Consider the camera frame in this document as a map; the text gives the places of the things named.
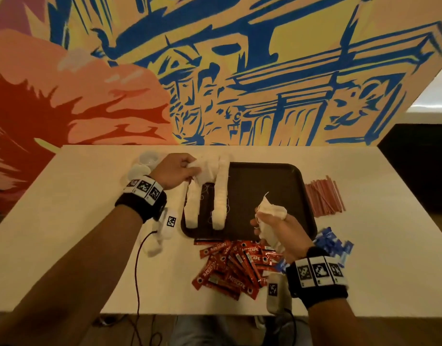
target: brown tray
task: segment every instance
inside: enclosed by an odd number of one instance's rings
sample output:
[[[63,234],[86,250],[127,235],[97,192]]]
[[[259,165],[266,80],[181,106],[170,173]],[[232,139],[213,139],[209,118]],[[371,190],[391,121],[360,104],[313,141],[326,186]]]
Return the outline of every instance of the brown tray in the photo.
[[[264,194],[271,204],[287,209],[297,218],[311,239],[317,235],[317,225],[309,205],[306,188],[300,171],[290,164],[230,163],[227,199],[229,212],[224,229],[215,231],[211,224],[214,184],[202,189],[197,228],[186,228],[184,213],[181,229],[190,238],[230,240],[257,240],[249,221]]]

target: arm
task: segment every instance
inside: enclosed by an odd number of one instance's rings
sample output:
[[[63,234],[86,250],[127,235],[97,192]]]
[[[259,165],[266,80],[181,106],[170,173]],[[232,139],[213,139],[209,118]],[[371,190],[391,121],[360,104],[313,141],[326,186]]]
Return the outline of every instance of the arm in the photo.
[[[285,247],[284,256],[288,263],[306,257],[307,251],[314,246],[312,240],[298,220],[287,215],[284,220],[272,215],[256,213],[258,218],[269,224],[277,239]],[[251,220],[254,227],[256,220]],[[318,302],[308,309],[309,327],[314,346],[361,346],[368,337],[358,323],[351,307],[344,298]]]
[[[170,154],[150,176],[164,189],[174,188],[200,172],[185,168],[192,161],[189,154]],[[119,282],[142,224],[133,209],[114,208],[4,317],[0,344],[80,343]]]

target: colorful mural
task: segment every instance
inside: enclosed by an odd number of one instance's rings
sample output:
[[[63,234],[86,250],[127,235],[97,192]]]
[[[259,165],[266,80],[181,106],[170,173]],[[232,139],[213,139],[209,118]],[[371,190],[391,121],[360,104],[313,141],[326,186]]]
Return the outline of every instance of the colorful mural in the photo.
[[[0,213],[63,144],[376,145],[442,0],[0,0]]]

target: hand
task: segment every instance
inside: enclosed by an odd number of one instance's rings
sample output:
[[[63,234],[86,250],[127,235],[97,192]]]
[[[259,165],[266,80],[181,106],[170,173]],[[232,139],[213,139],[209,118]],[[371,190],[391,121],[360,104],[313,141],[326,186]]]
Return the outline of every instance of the hand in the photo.
[[[277,239],[285,247],[284,256],[287,263],[306,257],[308,249],[314,246],[312,240],[294,216],[287,215],[284,220],[262,212],[256,213],[256,216],[274,230]],[[256,219],[251,220],[250,224],[254,227],[259,226]],[[255,228],[254,233],[259,235],[259,228]]]
[[[201,172],[199,167],[186,167],[195,158],[187,153],[168,154],[149,174],[164,190],[173,189]]]

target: wall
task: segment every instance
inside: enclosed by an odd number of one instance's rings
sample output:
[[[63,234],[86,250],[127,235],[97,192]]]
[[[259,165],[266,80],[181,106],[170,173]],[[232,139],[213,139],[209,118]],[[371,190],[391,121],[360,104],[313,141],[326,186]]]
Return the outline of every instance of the wall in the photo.
[[[0,0],[0,213],[63,144],[376,145],[442,0]]]

